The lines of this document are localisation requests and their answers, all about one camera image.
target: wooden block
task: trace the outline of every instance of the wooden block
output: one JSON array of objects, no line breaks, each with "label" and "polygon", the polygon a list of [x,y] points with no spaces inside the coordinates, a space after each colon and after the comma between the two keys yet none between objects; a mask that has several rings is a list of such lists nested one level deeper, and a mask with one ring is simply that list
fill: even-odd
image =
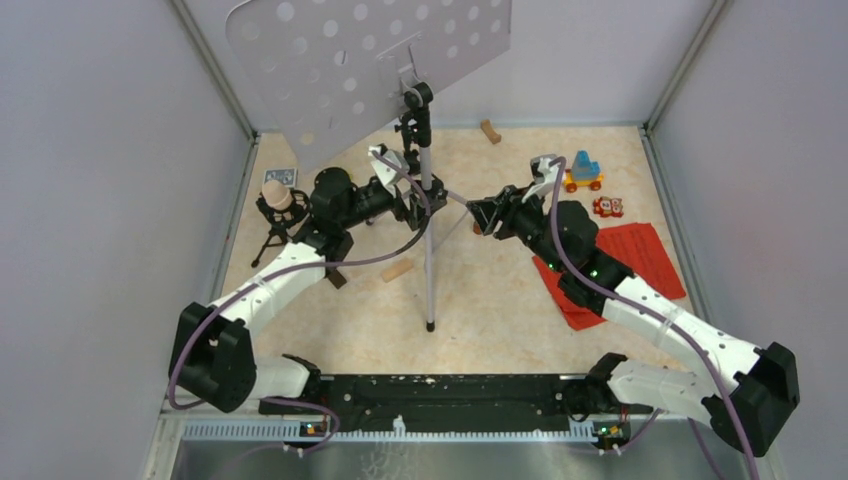
[{"label": "wooden block", "polygon": [[492,122],[489,121],[488,118],[480,122],[480,129],[483,130],[483,133],[486,134],[486,138],[488,138],[489,141],[492,142],[492,145],[497,145],[498,143],[500,143],[501,136],[498,134],[498,132],[495,131],[494,128],[492,128]]},{"label": "wooden block", "polygon": [[384,282],[389,283],[404,273],[412,270],[412,267],[414,266],[415,264],[412,263],[412,260],[404,258],[395,262],[391,267],[383,270],[383,272],[380,273],[380,276],[383,277]]}]

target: blue and yellow toy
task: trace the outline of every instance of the blue and yellow toy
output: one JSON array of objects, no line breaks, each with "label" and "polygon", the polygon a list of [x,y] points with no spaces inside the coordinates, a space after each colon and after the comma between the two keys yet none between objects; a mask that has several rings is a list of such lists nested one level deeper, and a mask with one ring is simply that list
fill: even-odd
[{"label": "blue and yellow toy", "polygon": [[601,173],[601,166],[598,162],[589,159],[589,153],[586,150],[580,150],[574,157],[574,164],[565,170],[565,180],[562,184],[566,192],[574,193],[577,187],[589,187],[592,191],[600,190],[603,181],[604,174]]}]

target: blue toy block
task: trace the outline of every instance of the blue toy block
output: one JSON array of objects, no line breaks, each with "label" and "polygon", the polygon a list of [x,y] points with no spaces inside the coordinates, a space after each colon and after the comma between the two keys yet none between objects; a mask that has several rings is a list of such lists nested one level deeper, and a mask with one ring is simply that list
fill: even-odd
[{"label": "blue toy block", "polygon": [[593,162],[589,159],[589,153],[586,150],[577,152],[574,157],[574,164],[571,166],[571,178],[575,182],[593,181],[601,174],[601,166],[598,162]]}]

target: table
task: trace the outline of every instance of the table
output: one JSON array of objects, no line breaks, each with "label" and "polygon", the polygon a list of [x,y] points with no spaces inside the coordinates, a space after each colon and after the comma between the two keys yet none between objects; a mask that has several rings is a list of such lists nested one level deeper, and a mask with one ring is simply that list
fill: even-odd
[{"label": "table", "polygon": [[[467,199],[497,194],[504,185],[530,182],[530,158],[558,153],[573,160],[587,150],[601,163],[605,179],[599,192],[586,188],[561,192],[591,210],[600,195],[620,197],[623,218],[593,216],[599,226],[649,222],[672,262],[680,266],[660,207],[656,187],[636,127],[498,129],[503,141],[492,145],[477,129],[436,129],[433,170],[446,188]],[[330,165],[348,170],[363,185],[373,174],[367,145],[402,149],[400,135],[379,131],[335,158]],[[234,239],[224,291],[254,276],[279,251],[270,248],[253,269],[251,260],[264,242],[268,224],[254,205],[264,172],[296,166],[282,135],[261,138],[247,199]],[[300,172],[298,188],[307,193],[317,171]],[[456,202],[434,218],[438,244],[464,213]],[[413,233],[384,216],[374,226],[351,230],[355,245],[348,259],[370,258],[403,245]],[[536,268],[532,253],[517,239],[497,241],[472,232],[470,215],[441,245],[434,262],[436,331],[424,329],[426,316],[423,241],[406,253],[415,268],[384,283],[380,272],[394,260],[342,268],[347,285],[329,281],[307,289],[253,340],[257,356],[290,353],[325,373],[580,373],[607,352],[654,365],[683,368],[677,361],[629,330],[604,323],[576,332],[562,318]],[[691,310],[688,297],[677,303]]]}]

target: beige cap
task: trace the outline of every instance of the beige cap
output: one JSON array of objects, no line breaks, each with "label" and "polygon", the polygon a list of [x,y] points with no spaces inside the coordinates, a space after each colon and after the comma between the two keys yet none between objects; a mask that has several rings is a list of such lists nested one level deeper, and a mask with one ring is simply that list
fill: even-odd
[{"label": "beige cap", "polygon": [[262,196],[265,202],[274,210],[285,210],[289,208],[293,199],[289,187],[277,179],[271,179],[262,185]]}]

